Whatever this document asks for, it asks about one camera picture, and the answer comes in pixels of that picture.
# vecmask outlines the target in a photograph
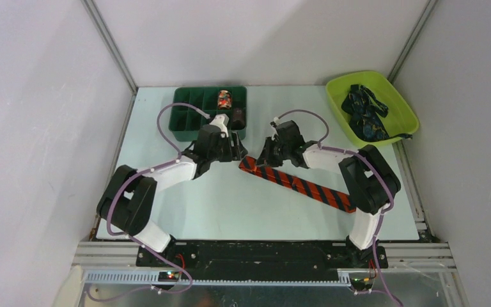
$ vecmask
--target green divided container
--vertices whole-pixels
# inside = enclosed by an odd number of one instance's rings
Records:
[[[217,96],[219,91],[227,90],[232,95],[232,109],[218,110]],[[185,102],[200,108],[210,116],[227,114],[229,118],[228,128],[232,122],[232,110],[241,107],[245,113],[247,125],[247,89],[243,86],[207,86],[197,88],[177,88],[174,92],[173,102]],[[207,124],[208,120],[189,107],[176,106],[170,111],[170,122],[168,129],[180,142],[191,142],[196,140],[198,130]],[[246,128],[234,130],[238,132],[240,139],[246,138]]]
[[[334,111],[336,120],[347,135],[347,138],[357,147],[362,148],[368,144],[375,146],[395,143],[401,138],[385,139],[377,142],[366,142],[353,132],[349,126],[351,116],[341,109],[341,104],[351,89],[351,85],[361,84],[369,88],[377,99],[389,107],[389,114],[381,118],[389,136],[400,133],[413,134],[419,128],[419,120],[407,102],[396,91],[394,86],[380,73],[374,71],[356,72],[331,80],[327,83],[326,90],[329,104]]]

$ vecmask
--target wall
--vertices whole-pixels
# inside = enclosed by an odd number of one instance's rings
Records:
[[[440,1],[396,87],[421,120],[406,149],[429,222],[491,306],[491,1]]]
[[[129,101],[80,1],[0,1],[0,306],[52,304]]]
[[[325,84],[388,74],[426,0],[103,0],[139,86]]]

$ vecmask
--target white tabletop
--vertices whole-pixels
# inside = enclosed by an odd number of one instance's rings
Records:
[[[170,104],[176,88],[140,88],[121,147],[118,166],[147,168],[176,157],[157,131],[156,118]],[[344,135],[328,105],[323,86],[247,87],[247,136],[243,144],[257,158],[269,123],[291,109],[308,109],[323,116],[330,134],[327,146],[357,149]],[[168,131],[168,110],[161,119]],[[293,113],[306,141],[319,139],[324,125],[308,114]],[[185,148],[188,143],[178,143]],[[392,146],[379,148],[402,184],[402,175]],[[155,194],[151,219],[177,239],[206,240],[343,240],[353,227],[347,214],[295,191],[238,169],[239,162],[212,163],[210,171],[190,182]],[[299,169],[287,163],[281,171],[347,193],[343,177],[319,169]],[[382,240],[417,240],[417,228],[404,188],[396,195],[394,209],[385,216]],[[98,239],[123,239],[106,232],[101,220]]]

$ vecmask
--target red can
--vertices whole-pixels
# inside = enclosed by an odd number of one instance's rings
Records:
[[[232,107],[232,95],[227,90],[219,91],[217,96],[217,108],[218,109],[230,109]]]

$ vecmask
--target striped fabric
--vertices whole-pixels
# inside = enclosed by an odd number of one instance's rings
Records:
[[[246,155],[246,157],[240,163],[239,168],[242,171],[297,191],[298,193],[313,198],[314,200],[318,200],[336,209],[340,209],[344,212],[353,213],[357,210],[356,206],[350,201],[349,195],[345,193],[338,192],[327,187],[322,187],[318,184],[314,184],[299,177],[283,173],[282,171],[278,171],[273,168],[257,167],[255,166],[255,162],[255,158]]]

